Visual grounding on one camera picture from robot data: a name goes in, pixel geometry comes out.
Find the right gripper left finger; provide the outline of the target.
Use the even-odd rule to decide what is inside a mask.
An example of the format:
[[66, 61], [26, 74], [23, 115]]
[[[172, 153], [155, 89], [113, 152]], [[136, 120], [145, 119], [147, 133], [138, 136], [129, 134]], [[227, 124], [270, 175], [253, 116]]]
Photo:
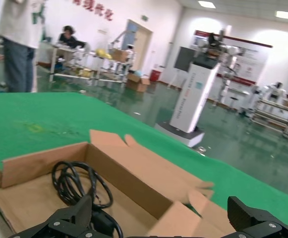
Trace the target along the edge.
[[92, 199], [86, 195], [74, 206], [56, 210], [45, 222], [12, 235], [13, 238], [94, 238], [90, 228]]

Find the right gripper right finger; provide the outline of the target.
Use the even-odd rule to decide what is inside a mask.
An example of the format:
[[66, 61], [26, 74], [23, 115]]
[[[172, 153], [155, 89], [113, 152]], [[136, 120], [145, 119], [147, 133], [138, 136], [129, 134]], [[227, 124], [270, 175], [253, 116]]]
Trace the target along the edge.
[[288, 225], [266, 210], [246, 206], [236, 196], [228, 198], [228, 219], [235, 229], [229, 238], [288, 238]]

